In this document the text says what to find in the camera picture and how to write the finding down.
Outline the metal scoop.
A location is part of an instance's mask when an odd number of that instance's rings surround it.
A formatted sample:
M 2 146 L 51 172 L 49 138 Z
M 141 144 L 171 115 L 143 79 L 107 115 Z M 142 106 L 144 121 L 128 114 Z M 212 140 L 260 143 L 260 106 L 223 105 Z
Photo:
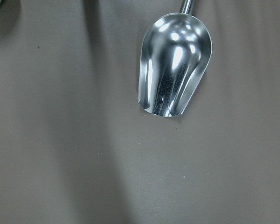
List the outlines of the metal scoop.
M 174 117 L 184 113 L 208 67 L 212 39 L 193 16 L 194 0 L 179 12 L 157 19 L 145 33 L 139 65 L 138 102 L 148 113 Z

